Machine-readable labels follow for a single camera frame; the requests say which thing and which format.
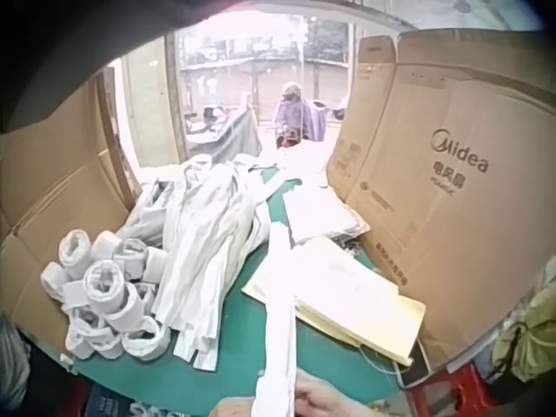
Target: purple clothing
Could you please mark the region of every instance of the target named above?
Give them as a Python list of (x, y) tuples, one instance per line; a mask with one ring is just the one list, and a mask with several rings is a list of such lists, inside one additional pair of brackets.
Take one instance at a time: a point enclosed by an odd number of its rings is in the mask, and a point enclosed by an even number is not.
[(313, 142), (324, 141), (326, 129), (326, 110), (318, 109), (307, 100), (278, 103), (274, 124), (277, 129), (284, 125), (291, 129), (301, 129), (301, 136)]

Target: person's hand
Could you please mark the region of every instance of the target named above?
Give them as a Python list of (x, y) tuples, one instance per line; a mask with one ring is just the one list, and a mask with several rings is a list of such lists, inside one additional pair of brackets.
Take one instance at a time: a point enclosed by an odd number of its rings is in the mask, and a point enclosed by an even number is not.
[(221, 400), (209, 417), (250, 417), (253, 398), (230, 397)]
[(372, 417), (377, 414), (363, 404), (348, 398), (329, 382), (298, 369), (295, 379), (295, 415), (299, 417)]

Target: green tabletop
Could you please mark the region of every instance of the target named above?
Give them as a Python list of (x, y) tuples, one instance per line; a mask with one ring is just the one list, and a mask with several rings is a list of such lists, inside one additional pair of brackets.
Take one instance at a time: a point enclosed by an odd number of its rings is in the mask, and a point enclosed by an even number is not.
[[(275, 170), (267, 170), (267, 180)], [(273, 222), (288, 223), (281, 195), (294, 186), (284, 184), (269, 200)], [(253, 396), (257, 373), (264, 368), (264, 306), (242, 293), (242, 287), (257, 269), (268, 246), (257, 249), (231, 289), (222, 311), (222, 330), (218, 368), (215, 373), (197, 371), (172, 355), (175, 334), (168, 352), (148, 363), (124, 355), (107, 361), (98, 354), (77, 361), (76, 370), (91, 380), (131, 399), (155, 407), (192, 415), (208, 415), (212, 407), (229, 396)], [(371, 267), (367, 257), (361, 263)], [(310, 326), (297, 321), (298, 366), (330, 381), (343, 393), (361, 402), (380, 400), (400, 389), (390, 374), (390, 361), (370, 354), (381, 372), (367, 362), (358, 350), (336, 342)]]

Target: red chair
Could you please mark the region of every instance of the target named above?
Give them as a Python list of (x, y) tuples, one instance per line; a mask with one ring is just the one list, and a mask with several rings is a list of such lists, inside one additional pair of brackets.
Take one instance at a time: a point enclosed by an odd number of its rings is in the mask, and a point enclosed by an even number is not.
[(407, 391), (408, 399), (413, 401), (417, 417), (429, 417), (425, 387), (430, 387), (439, 382), (448, 382), (458, 397), (456, 417), (477, 417), (493, 407), (488, 399), (484, 382), (477, 374), (472, 362), (461, 367), (453, 374), (446, 370), (439, 372), (421, 385)]

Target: white fabric roll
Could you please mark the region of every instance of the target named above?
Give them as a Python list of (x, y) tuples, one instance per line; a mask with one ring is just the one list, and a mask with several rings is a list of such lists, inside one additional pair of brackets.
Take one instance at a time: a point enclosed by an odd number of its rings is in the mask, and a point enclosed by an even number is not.
[(146, 284), (144, 282), (138, 282), (135, 284), (137, 293), (142, 299), (144, 306), (145, 315), (149, 315), (155, 302), (156, 297), (156, 286), (154, 284)]
[(70, 281), (70, 276), (56, 262), (50, 262), (41, 273), (41, 284), (46, 293), (55, 300), (63, 302), (63, 284)]
[(114, 339), (114, 332), (106, 321), (89, 307), (72, 308), (69, 324), (89, 343), (104, 343)]
[(135, 332), (123, 335), (122, 344), (125, 351), (141, 361), (152, 361), (164, 354), (170, 342), (169, 328), (161, 326), (147, 315), (141, 319)]
[(96, 237), (95, 242), (90, 249), (91, 257), (95, 261), (112, 259), (114, 251), (121, 243), (122, 239), (114, 235), (112, 232), (104, 230), (99, 236)]
[(84, 286), (89, 304), (98, 314), (114, 313), (122, 306), (125, 280), (115, 262), (93, 263), (85, 273)]
[(111, 341), (99, 343), (92, 341), (90, 345), (106, 359), (117, 359), (123, 354), (122, 337), (116, 334)]
[(71, 324), (66, 335), (66, 349), (78, 359), (89, 358), (95, 349), (83, 338), (81, 333)]
[(147, 245), (139, 239), (123, 239), (112, 259), (120, 266), (126, 280), (138, 280), (145, 270)]
[(63, 284), (62, 293), (65, 308), (71, 309), (89, 305), (83, 280), (66, 282)]
[(126, 282), (122, 308), (104, 315), (104, 319), (118, 332), (136, 330), (144, 316), (144, 305), (135, 286)]
[(92, 263), (87, 233), (81, 229), (70, 231), (60, 241), (58, 258), (71, 279), (81, 280)]
[(164, 275), (164, 269), (166, 268), (166, 262), (168, 261), (168, 252), (159, 248), (147, 248), (147, 263), (145, 265), (145, 271), (142, 275), (142, 281), (159, 284)]

